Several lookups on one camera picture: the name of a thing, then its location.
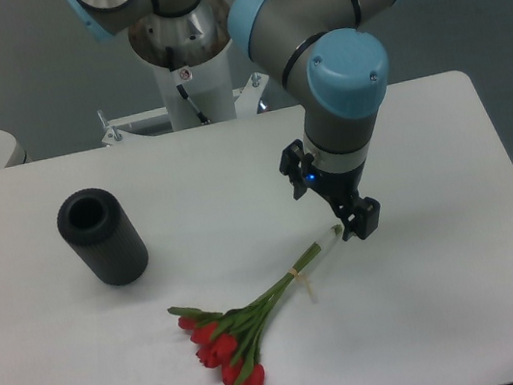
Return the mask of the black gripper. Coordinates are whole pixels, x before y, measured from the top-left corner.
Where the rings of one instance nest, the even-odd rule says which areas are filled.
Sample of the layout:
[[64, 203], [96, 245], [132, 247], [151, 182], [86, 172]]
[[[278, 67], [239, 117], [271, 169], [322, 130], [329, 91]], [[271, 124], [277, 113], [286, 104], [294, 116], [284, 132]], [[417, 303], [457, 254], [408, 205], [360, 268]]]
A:
[[313, 155], [305, 152], [299, 139], [284, 148], [279, 169], [293, 186], [293, 199], [299, 200], [312, 189], [325, 200], [344, 226], [345, 242], [355, 236], [366, 240], [379, 225], [381, 205], [377, 200], [359, 194], [359, 184], [365, 164], [341, 173], [328, 173], [311, 166]]

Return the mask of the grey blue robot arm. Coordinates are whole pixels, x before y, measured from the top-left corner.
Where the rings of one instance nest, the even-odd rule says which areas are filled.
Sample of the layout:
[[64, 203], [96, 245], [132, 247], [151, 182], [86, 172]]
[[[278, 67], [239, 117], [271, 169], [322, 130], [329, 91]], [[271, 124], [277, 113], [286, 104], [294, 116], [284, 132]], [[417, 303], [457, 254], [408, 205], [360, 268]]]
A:
[[319, 194], [345, 238], [375, 232], [380, 205], [358, 186], [389, 62], [361, 26], [400, 0], [66, 1], [96, 39], [127, 33], [176, 131], [235, 118], [226, 60], [235, 44], [304, 108], [303, 136], [279, 168], [295, 196]]

